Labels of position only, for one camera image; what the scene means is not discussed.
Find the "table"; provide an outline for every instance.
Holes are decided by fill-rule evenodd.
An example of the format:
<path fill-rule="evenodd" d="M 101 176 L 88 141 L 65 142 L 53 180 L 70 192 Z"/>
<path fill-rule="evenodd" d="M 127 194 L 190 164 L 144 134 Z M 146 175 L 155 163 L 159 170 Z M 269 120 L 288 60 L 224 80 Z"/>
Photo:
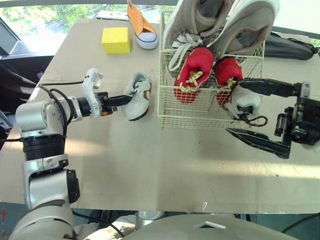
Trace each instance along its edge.
<path fill-rule="evenodd" d="M 216 213 L 317 213 L 320 208 L 320 155 L 293 143 L 289 160 L 249 147 L 226 131 L 160 127 L 157 116 L 159 49 L 135 41 L 129 55 L 106 55 L 100 44 L 105 27 L 126 21 L 80 19 L 43 75 L 43 82 L 76 82 L 92 67 L 104 74 L 99 92 L 123 93 L 131 76 L 144 71 L 152 80 L 149 113 L 129 122 L 121 110 L 69 125 L 66 153 L 79 178 L 77 208 Z M 266 58 L 263 76 L 290 83 L 312 82 L 320 100 L 320 59 Z M 58 86 L 82 96 L 80 85 Z M 48 99 L 36 88 L 30 100 Z M 270 120 L 259 131 L 273 135 L 277 115 L 295 98 L 265 97 L 261 113 Z M 19 136 L 17 126 L 10 138 Z M 7 142 L 0 152 L 0 201 L 23 202 L 22 144 Z"/>

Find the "wire basket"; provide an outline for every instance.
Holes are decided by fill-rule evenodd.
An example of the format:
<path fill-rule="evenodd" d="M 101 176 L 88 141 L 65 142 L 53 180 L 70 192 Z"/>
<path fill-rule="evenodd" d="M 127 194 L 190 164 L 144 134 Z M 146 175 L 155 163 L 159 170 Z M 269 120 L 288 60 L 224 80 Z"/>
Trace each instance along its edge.
<path fill-rule="evenodd" d="M 163 12 L 161 16 L 161 34 L 163 34 L 165 24 L 168 22 L 171 12 Z M 222 31 L 223 27 L 209 40 L 214 41 Z M 242 68 L 245 78 L 261 78 L 265 43 L 261 44 L 252 55 L 229 55 L 235 57 Z M 160 38 L 160 78 L 158 91 L 158 116 L 162 127 L 221 130 L 224 128 L 248 128 L 249 126 L 239 120 L 234 120 L 226 110 L 222 109 L 218 103 L 223 102 L 230 96 L 230 90 L 218 93 L 215 81 L 215 73 L 211 72 L 209 81 L 205 83 L 192 103 L 182 104 L 175 96 L 174 86 L 182 65 L 174 70 L 168 70 L 168 64 L 174 55 L 173 49 L 163 49 L 162 36 Z M 182 60 L 184 63 L 189 53 L 187 52 Z"/>

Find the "orange sneaker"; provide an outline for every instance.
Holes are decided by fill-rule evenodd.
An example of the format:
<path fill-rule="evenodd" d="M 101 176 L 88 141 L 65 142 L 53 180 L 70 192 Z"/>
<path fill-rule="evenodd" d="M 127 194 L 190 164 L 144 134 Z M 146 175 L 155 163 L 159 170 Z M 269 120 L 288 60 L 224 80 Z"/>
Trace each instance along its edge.
<path fill-rule="evenodd" d="M 159 36 L 151 24 L 144 18 L 142 12 L 127 0 L 128 18 L 131 22 L 135 34 L 136 42 L 143 49 L 154 49 L 159 43 Z"/>

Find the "white shoe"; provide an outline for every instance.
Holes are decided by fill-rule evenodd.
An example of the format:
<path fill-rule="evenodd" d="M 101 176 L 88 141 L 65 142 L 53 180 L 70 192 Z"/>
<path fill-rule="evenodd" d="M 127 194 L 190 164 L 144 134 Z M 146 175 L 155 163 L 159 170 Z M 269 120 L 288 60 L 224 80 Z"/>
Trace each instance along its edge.
<path fill-rule="evenodd" d="M 241 86 L 236 86 L 232 91 L 229 101 L 224 104 L 224 109 L 228 110 L 236 119 L 246 115 L 248 119 L 259 115 L 259 108 L 262 96 Z"/>
<path fill-rule="evenodd" d="M 279 0 L 239 0 L 219 37 L 207 47 L 218 59 L 253 54 L 269 37 L 279 8 Z"/>
<path fill-rule="evenodd" d="M 163 48 L 170 49 L 183 32 L 211 37 L 225 23 L 234 0 L 179 0 L 163 32 Z"/>
<path fill-rule="evenodd" d="M 150 105 L 150 77 L 144 72 L 136 72 L 123 94 L 132 97 L 128 104 L 122 106 L 124 116 L 129 121 L 143 118 L 147 114 Z"/>

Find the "yellow sponge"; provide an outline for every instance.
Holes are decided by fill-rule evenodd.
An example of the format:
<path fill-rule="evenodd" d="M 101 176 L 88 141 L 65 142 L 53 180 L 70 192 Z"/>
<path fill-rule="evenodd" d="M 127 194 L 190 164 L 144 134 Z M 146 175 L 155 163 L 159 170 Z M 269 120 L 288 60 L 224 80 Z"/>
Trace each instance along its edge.
<path fill-rule="evenodd" d="M 107 54 L 129 54 L 131 51 L 127 27 L 104 28 L 101 43 Z"/>

